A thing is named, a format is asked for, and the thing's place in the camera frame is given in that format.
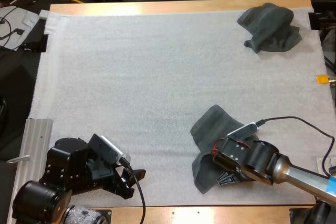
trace crumpled cloth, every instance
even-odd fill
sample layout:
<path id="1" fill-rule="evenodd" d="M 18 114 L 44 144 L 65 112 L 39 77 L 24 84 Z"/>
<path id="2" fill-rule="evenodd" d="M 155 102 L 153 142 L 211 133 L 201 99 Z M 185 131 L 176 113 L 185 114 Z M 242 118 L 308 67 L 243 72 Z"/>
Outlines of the crumpled cloth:
<path id="1" fill-rule="evenodd" d="M 291 26 L 294 17 L 292 10 L 264 3 L 244 12 L 237 20 L 252 34 L 252 39 L 244 42 L 244 46 L 258 52 L 286 52 L 302 39 L 299 27 Z"/>

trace wooden table edge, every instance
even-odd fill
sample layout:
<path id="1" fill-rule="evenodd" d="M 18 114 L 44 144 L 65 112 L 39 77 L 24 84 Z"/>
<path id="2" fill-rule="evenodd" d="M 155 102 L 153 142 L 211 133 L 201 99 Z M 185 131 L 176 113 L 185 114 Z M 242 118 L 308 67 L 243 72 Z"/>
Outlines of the wooden table edge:
<path id="1" fill-rule="evenodd" d="M 199 0 L 166 2 L 118 2 L 87 4 L 53 4 L 50 11 L 76 16 L 129 16 L 166 13 L 243 10 L 271 2 L 287 8 L 311 7 L 310 0 Z"/>

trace metal bracket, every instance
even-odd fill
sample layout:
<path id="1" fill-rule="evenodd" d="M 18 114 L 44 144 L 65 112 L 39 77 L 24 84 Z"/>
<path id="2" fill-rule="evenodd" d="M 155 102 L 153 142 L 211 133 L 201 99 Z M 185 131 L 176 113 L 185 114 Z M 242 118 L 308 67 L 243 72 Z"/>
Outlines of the metal bracket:
<path id="1" fill-rule="evenodd" d="M 256 123 L 249 123 L 227 134 L 227 137 L 234 141 L 244 141 L 245 138 L 258 132 Z"/>
<path id="2" fill-rule="evenodd" d="M 19 162 L 17 165 L 7 224 L 15 223 L 12 218 L 12 204 L 18 190 L 27 181 L 39 180 L 42 177 L 49 149 L 52 122 L 51 119 L 26 120 L 19 161 L 29 158 L 29 162 Z"/>

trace white foam sheet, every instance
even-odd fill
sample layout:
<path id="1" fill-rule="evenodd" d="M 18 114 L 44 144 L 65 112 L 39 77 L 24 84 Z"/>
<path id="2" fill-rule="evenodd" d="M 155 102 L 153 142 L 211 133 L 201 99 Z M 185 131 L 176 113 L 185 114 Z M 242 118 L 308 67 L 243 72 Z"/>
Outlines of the white foam sheet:
<path id="1" fill-rule="evenodd" d="M 47 52 L 40 60 L 31 118 L 54 121 L 51 144 L 62 137 L 110 137 L 147 170 L 141 186 L 148 206 L 307 204 L 308 193 L 290 185 L 239 183 L 202 195 L 191 165 L 199 153 L 190 129 L 214 104 L 242 123 L 300 116 L 335 134 L 335 113 L 317 31 L 308 12 L 294 9 L 303 40 L 283 53 L 255 54 L 251 35 L 236 20 L 243 11 L 68 17 L 50 13 Z M 330 139 L 294 120 L 268 122 L 261 140 L 291 161 L 315 170 Z M 140 206 L 104 190 L 72 198 L 86 206 Z"/>

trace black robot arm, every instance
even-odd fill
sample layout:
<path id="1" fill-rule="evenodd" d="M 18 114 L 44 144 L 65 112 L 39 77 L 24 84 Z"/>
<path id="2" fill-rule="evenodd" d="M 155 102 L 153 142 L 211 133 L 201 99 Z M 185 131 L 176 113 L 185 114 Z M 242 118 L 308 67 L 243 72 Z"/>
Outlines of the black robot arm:
<path id="1" fill-rule="evenodd" d="M 80 138 L 59 139 L 48 151 L 45 172 L 39 182 L 27 182 L 16 195 L 13 218 L 17 223 L 56 222 L 72 195 L 99 188 L 124 199 L 131 198 L 134 176 L 126 169 L 118 174 L 120 149 L 112 142 L 112 146 L 106 143 L 109 143 L 107 138 L 95 134 L 89 143 Z M 134 170 L 134 175 L 141 180 L 145 170 Z"/>

